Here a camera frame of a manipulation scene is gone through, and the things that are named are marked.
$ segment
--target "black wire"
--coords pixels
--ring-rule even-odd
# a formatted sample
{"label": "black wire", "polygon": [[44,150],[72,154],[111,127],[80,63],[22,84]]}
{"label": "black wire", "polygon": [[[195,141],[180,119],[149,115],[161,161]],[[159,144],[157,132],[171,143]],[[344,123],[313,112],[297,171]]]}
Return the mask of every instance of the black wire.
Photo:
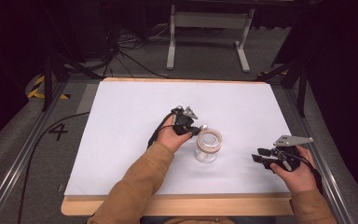
{"label": "black wire", "polygon": [[167,126],[164,126],[164,127],[161,127],[160,129],[158,129],[158,132],[161,132],[161,130],[165,129],[165,128],[169,128],[169,127],[173,127],[175,126],[174,124],[171,124],[171,125],[167,125]]}
{"label": "black wire", "polygon": [[115,55],[115,58],[121,63],[121,66],[123,66],[125,69],[127,69],[127,71],[130,73],[131,77],[134,77],[130,71],[130,69],[128,69],[128,67],[124,66],[123,62]]}
{"label": "black wire", "polygon": [[[119,47],[120,47],[120,49],[122,49],[122,50],[141,49],[141,48],[143,48],[144,46],[146,46],[146,45],[148,45],[148,44],[153,44],[153,43],[159,42],[161,39],[163,39],[163,37],[158,37],[158,36],[159,36],[159,35],[165,36],[165,35],[168,33],[168,31],[169,31],[168,28],[169,28],[169,26],[164,27],[164,28],[161,29],[160,31],[156,31],[154,34],[152,34],[153,37],[152,37],[152,38],[148,37],[146,41],[142,41],[141,39],[136,38],[135,35],[132,35],[131,37],[128,37],[128,32],[125,32],[125,33],[123,33],[122,35],[125,35],[126,38],[123,39],[123,40],[121,40],[121,41],[118,41],[118,43],[121,44],[121,45],[119,45]],[[134,40],[134,39],[135,39],[136,41],[134,41],[132,47],[123,46],[124,44],[127,44],[127,43],[120,43],[120,42],[126,42],[126,41],[128,41],[128,40],[130,41],[130,40]]]}
{"label": "black wire", "polygon": [[[99,68],[102,68],[104,67],[106,64],[108,64],[109,61],[105,61],[105,62],[102,62],[102,63],[99,63],[99,64],[95,64],[95,65],[92,65],[92,66],[88,66],[86,67],[87,69],[89,69],[90,71],[95,71]],[[72,68],[72,67],[65,67],[65,69],[69,72],[69,73],[78,73],[78,70],[75,69],[75,68]]]}
{"label": "black wire", "polygon": [[110,68],[110,64],[109,64],[109,72],[110,72],[110,76],[113,77],[113,71],[112,71],[112,68]]}
{"label": "black wire", "polygon": [[173,114],[173,112],[171,111],[171,113],[169,113],[167,116],[165,116],[165,118],[162,120],[162,122],[158,125],[158,127],[156,128],[156,130],[153,132],[152,136],[150,137],[149,141],[147,142],[147,148],[148,149],[156,140],[158,137],[158,133],[161,130],[162,125],[165,123],[165,121],[167,121],[167,119]]}
{"label": "black wire", "polygon": [[289,153],[284,153],[284,155],[286,156],[289,156],[289,157],[292,157],[292,158],[296,158],[300,161],[302,161],[304,164],[306,164],[311,170],[315,169],[312,165],[312,163],[310,163],[309,160],[305,159],[304,157],[302,156],[295,156],[295,155],[292,155],[292,154],[289,154]]}
{"label": "black wire", "polygon": [[27,170],[26,170],[26,173],[25,173],[25,178],[24,178],[24,184],[22,186],[22,193],[21,193],[21,203],[20,203],[20,208],[19,208],[19,216],[18,216],[18,219],[17,219],[17,223],[18,224],[21,224],[21,216],[22,216],[22,207],[23,207],[23,204],[24,204],[24,198],[25,198],[25,190],[26,190],[26,187],[27,187],[27,182],[28,182],[28,176],[29,176],[29,173],[30,173],[30,167],[31,167],[31,163],[32,163],[32,159],[34,157],[34,152],[36,150],[36,147],[37,145],[39,144],[40,140],[42,139],[43,135],[45,135],[45,133],[47,133],[51,128],[53,128],[56,124],[64,121],[64,120],[67,120],[67,119],[71,119],[71,118],[74,118],[74,117],[79,117],[79,116],[83,116],[83,115],[88,115],[90,112],[85,112],[85,113],[81,113],[81,114],[76,114],[76,115],[72,115],[72,116],[68,116],[68,117],[65,117],[63,119],[59,119],[57,120],[56,122],[54,122],[53,124],[51,124],[50,126],[48,126],[48,128],[46,128],[46,130],[44,130],[42,132],[42,134],[40,134],[39,138],[37,139],[36,143],[34,144],[34,148],[32,149],[32,152],[31,152],[31,155],[30,155],[30,158],[28,160],[28,164],[27,164]]}
{"label": "black wire", "polygon": [[128,54],[124,53],[122,50],[119,50],[119,52],[125,56],[127,56],[129,59],[131,59],[133,62],[137,63],[138,65],[140,65],[141,67],[143,67],[147,72],[155,75],[155,76],[158,76],[158,77],[165,77],[165,78],[170,78],[170,77],[167,77],[167,76],[163,76],[163,75],[160,75],[160,74],[157,74],[153,71],[150,71],[148,68],[146,68],[145,66],[143,66],[142,64],[138,63],[137,61],[135,61],[132,57],[130,57]]}
{"label": "black wire", "polygon": [[105,69],[103,70],[103,77],[104,77],[105,74],[106,74],[106,70],[107,70],[107,64],[106,64],[106,66],[105,66]]}

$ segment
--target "clear glass cup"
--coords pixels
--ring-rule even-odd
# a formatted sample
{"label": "clear glass cup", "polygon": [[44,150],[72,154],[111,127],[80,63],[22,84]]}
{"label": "clear glass cup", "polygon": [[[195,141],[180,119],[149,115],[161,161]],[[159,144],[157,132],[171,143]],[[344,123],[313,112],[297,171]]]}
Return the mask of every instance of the clear glass cup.
{"label": "clear glass cup", "polygon": [[222,145],[222,135],[215,129],[202,127],[197,136],[197,148],[194,150],[196,159],[203,163],[210,163],[216,159],[217,152]]}

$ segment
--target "metal stand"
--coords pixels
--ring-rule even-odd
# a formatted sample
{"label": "metal stand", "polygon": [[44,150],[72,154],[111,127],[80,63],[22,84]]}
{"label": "metal stand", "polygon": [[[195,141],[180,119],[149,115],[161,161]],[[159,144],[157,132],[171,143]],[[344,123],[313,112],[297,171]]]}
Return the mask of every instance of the metal stand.
{"label": "metal stand", "polygon": [[275,77],[287,70],[285,78],[281,84],[286,89],[292,89],[296,81],[299,80],[299,89],[297,96],[297,109],[302,118],[305,118],[304,103],[305,103],[305,91],[307,87],[307,73],[308,70],[304,62],[290,62],[281,65],[268,73],[260,73],[260,77],[254,81],[267,82],[270,78]]}
{"label": "metal stand", "polygon": [[170,32],[171,41],[168,49],[167,69],[173,70],[175,59],[175,27],[206,27],[224,29],[242,29],[240,41],[235,42],[235,46],[240,58],[243,72],[249,72],[249,64],[246,60],[243,46],[252,23],[254,10],[250,9],[247,14],[225,14],[225,13],[199,13],[199,12],[176,12],[175,6],[171,7]]}
{"label": "metal stand", "polygon": [[103,79],[103,77],[91,72],[88,68],[82,66],[81,64],[75,63],[61,54],[50,52],[45,60],[43,71],[45,76],[45,103],[42,111],[46,111],[52,102],[52,74],[55,75],[59,82],[68,81],[69,74],[64,67],[66,63],[92,79]]}

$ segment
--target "metal frame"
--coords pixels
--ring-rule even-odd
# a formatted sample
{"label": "metal frame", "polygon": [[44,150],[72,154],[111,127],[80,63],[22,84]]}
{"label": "metal frame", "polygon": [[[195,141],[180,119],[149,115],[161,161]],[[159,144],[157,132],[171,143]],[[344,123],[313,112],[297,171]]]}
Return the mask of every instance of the metal frame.
{"label": "metal frame", "polygon": [[[284,90],[286,94],[286,98],[289,102],[289,105],[292,107],[293,112],[296,114],[296,120],[299,126],[301,127],[303,133],[306,136],[312,136],[312,132],[310,130],[310,126],[307,123],[306,119],[301,117],[297,110],[296,102],[297,98],[293,90]],[[324,192],[327,194],[329,202],[336,214],[337,222],[346,224],[346,223],[354,223],[354,220],[349,212],[348,206],[346,205],[341,191],[338,188],[336,179],[328,167],[326,160],[323,155],[318,151],[315,142],[310,143],[310,151],[312,152],[313,158],[316,161],[317,169],[321,173],[322,178],[324,180]]]}
{"label": "metal frame", "polygon": [[[19,156],[14,161],[13,165],[7,172],[7,175],[1,184],[0,187],[0,211],[4,206],[10,192],[13,190],[17,180],[19,179],[22,170],[27,164],[27,161],[30,159],[35,141],[39,137],[39,135],[43,132],[42,128],[46,123],[50,112],[52,111],[54,105],[58,102],[63,90],[66,87],[66,83],[58,83],[57,88],[53,94],[53,101],[51,105],[48,107],[46,112],[41,113],[39,118],[36,121],[35,126],[33,127],[29,137],[27,138],[24,146],[19,153]],[[298,125],[301,127],[303,133],[306,136],[312,136],[312,132],[310,130],[310,126],[307,123],[306,119],[302,118],[297,111],[296,107],[296,95],[293,90],[284,90],[286,98],[291,106],[293,112],[295,113],[296,121]],[[354,223],[354,220],[349,212],[347,205],[343,199],[341,191],[338,188],[337,182],[333,177],[330,168],[323,155],[318,151],[317,147],[314,143],[310,143],[310,150],[313,154],[314,159],[316,160],[318,170],[322,175],[324,180],[324,192],[327,194],[329,202],[332,205],[334,213],[336,214],[336,218],[338,223]]]}
{"label": "metal frame", "polygon": [[49,107],[46,109],[45,112],[42,112],[33,129],[31,130],[30,135],[28,136],[27,140],[25,141],[19,155],[17,156],[16,160],[11,165],[10,169],[7,171],[7,174],[4,178],[0,186],[0,211],[4,206],[10,192],[13,190],[14,186],[16,185],[19,177],[21,175],[22,170],[26,166],[28,160],[30,160],[34,144],[40,134],[43,132],[43,127],[48,119],[50,112],[52,111],[54,105],[60,99],[60,96],[63,93],[63,90],[66,87],[66,83],[59,82],[55,91],[53,92],[52,101],[49,104]]}
{"label": "metal frame", "polygon": [[170,46],[168,48],[167,69],[173,70],[175,60],[175,27],[207,27],[207,28],[225,28],[242,29],[240,41],[235,41],[235,49],[240,59],[242,71],[250,71],[248,61],[243,50],[246,37],[251,27],[255,10],[249,9],[248,13],[227,14],[227,13],[205,13],[205,12],[182,12],[176,11],[175,5],[171,6],[170,20]]}

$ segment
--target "person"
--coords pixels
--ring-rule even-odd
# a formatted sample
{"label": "person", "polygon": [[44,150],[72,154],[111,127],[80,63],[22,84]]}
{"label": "person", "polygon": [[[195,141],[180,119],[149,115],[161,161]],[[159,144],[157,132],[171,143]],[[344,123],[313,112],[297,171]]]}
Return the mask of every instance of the person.
{"label": "person", "polygon": [[[88,224],[133,224],[133,223],[165,223],[190,224],[211,223],[217,221],[209,218],[166,217],[159,222],[143,217],[143,211],[150,197],[154,195],[163,183],[164,177],[174,158],[174,153],[191,137],[191,133],[177,135],[172,126],[172,116],[169,117],[158,133],[156,142],[139,158],[110,190],[106,200],[88,219]],[[310,152],[297,147],[300,156],[315,163]],[[336,223],[327,202],[316,187],[315,179],[310,168],[305,164],[293,172],[284,171],[279,165],[272,163],[271,169],[285,182],[292,193],[290,204],[298,223],[329,224]],[[249,222],[237,222],[238,217],[220,217],[219,223],[256,223],[256,219],[249,217]]]}

